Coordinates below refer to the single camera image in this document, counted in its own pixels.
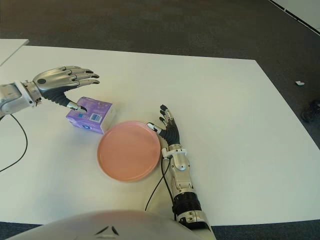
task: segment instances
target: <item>dark carpet floor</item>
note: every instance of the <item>dark carpet floor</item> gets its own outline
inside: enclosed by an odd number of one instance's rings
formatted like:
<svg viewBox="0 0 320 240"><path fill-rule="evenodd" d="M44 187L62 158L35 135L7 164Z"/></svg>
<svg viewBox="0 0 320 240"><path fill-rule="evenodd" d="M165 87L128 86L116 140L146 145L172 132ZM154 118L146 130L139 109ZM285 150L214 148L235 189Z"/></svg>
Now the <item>dark carpet floor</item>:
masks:
<svg viewBox="0 0 320 240"><path fill-rule="evenodd" d="M0 38L29 39L34 46L254 59L299 119L320 98L320 36L268 0L1 0ZM320 118L302 124L320 147ZM0 239L29 227L34 225L1 223ZM214 231L218 240L311 240L320 239L320 222Z"/></svg>

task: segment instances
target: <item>table surface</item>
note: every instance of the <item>table surface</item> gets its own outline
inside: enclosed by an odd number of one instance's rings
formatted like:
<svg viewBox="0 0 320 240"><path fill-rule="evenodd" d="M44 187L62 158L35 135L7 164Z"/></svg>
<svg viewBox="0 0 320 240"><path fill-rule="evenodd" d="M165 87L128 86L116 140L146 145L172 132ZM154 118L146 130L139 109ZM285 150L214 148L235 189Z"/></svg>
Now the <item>table surface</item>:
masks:
<svg viewBox="0 0 320 240"><path fill-rule="evenodd" d="M0 39L0 66L28 42L28 39Z"/></svg>
<svg viewBox="0 0 320 240"><path fill-rule="evenodd" d="M320 151L256 61L23 46L1 67L0 79L32 80L67 65L100 75L99 85L67 96L114 103L113 125L160 124L159 106L170 108L211 225L320 218ZM144 209L161 177L159 165L138 182L109 178L96 157L102 135L71 126L67 113L44 100L15 114L29 148L0 173L0 221L45 224L90 211ZM25 140L9 116L0 128L3 168L19 158ZM170 208L162 183L149 210L172 217Z"/></svg>

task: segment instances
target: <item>wire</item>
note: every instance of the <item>wire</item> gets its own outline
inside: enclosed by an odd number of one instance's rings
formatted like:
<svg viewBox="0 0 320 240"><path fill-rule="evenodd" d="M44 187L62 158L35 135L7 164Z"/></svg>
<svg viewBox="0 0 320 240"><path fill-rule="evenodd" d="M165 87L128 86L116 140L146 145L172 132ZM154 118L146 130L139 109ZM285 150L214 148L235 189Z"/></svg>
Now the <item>wire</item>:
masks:
<svg viewBox="0 0 320 240"><path fill-rule="evenodd" d="M173 196L172 196L172 193L171 193L171 191L170 191L170 188L169 188L169 185L168 185L168 183L167 183L167 179L166 179L166 176L165 176L165 173L164 173L163 159L164 159L164 158L162 157L162 158L161 158L161 173L162 173L162 177L163 177L163 180L164 180L164 182L165 182L166 189L168 189L168 192L169 192L169 195L170 195L170 198L171 198L171 202L172 202L172 206L175 207L174 198L173 198ZM174 220L176 221L176 220L177 220L176 213L173 212L173 214L174 214Z"/></svg>
<svg viewBox="0 0 320 240"><path fill-rule="evenodd" d="M164 175L167 173L169 167L170 167L170 161L169 161L169 163L168 163L168 166L166 167L166 170L165 170L165 172L164 172ZM162 175L162 177L160 178L160 180L158 181L158 183L156 184L155 188L153 189L153 192L151 193L151 195L150 195L150 197L149 197L149 200L148 200L147 204L145 205L145 208L144 208L145 211L147 211L147 208L148 208L148 205L149 205L149 203L150 203L150 201L151 201L151 198L153 197L153 195L154 195L155 191L157 190L159 184L161 183L162 179L164 179L164 176L163 176L163 175Z"/></svg>
<svg viewBox="0 0 320 240"><path fill-rule="evenodd" d="M26 134L24 128L21 126L20 122L15 118L15 116L13 116L12 114L10 114L10 115L11 115L11 117L13 117L13 119L18 123L18 125L19 125L20 128L21 128L21 130L23 131L23 134L24 134L24 137L25 137L25 149L24 149L24 152L23 152L22 156L21 156L17 161L15 161L15 162L12 163L11 165L5 167L4 169L1 169L1 170L0 170L0 173L1 173L2 171L6 170L6 169L8 169L8 168L10 168L10 167L12 167L12 166L15 165L17 162L19 162L19 161L24 157L24 155L26 154L27 149L28 149L28 138L27 138L27 134Z"/></svg>

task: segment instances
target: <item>black rubber grip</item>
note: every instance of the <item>black rubber grip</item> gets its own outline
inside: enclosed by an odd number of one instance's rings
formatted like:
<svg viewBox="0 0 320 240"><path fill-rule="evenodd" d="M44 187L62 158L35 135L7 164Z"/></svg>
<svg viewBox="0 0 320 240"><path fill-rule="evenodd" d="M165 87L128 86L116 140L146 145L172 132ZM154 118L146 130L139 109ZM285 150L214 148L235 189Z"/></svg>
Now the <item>black rubber grip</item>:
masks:
<svg viewBox="0 0 320 240"><path fill-rule="evenodd" d="M193 210L202 210L197 194L194 192L184 192L174 197L175 214L180 215Z"/></svg>
<svg viewBox="0 0 320 240"><path fill-rule="evenodd" d="M45 99L51 100L52 102L55 102L56 104L59 104L61 106L66 107L70 100L66 97L65 92L69 91L71 89L75 89L76 86L64 86L55 88L52 90L48 90L44 93L42 93L42 96Z"/></svg>
<svg viewBox="0 0 320 240"><path fill-rule="evenodd" d="M178 127L174 120L172 120L172 122L172 125L168 126L166 130L162 130L159 134L166 140L169 146L173 144L180 144Z"/></svg>

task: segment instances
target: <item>robotic arm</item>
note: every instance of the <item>robotic arm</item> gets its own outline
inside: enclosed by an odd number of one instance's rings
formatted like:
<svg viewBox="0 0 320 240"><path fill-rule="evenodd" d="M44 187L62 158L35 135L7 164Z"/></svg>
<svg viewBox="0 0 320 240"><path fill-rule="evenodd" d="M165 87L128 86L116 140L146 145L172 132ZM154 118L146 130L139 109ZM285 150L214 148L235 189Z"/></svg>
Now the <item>robotic arm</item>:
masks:
<svg viewBox="0 0 320 240"><path fill-rule="evenodd" d="M37 106L41 98L78 112L87 110L69 100L65 92L90 84L99 84L97 74L79 66L63 66L42 72L33 81L0 85L0 119L27 107Z"/></svg>
<svg viewBox="0 0 320 240"><path fill-rule="evenodd" d="M177 215L177 221L195 232L202 239L216 239L202 211L196 189L190 178L190 163L187 158L187 150L180 144L179 130L175 120L165 105L161 105L159 119L165 125L162 129L152 122L148 127L164 138L168 143L168 149L162 149L164 160L170 161L171 190L173 195L173 213Z"/></svg>

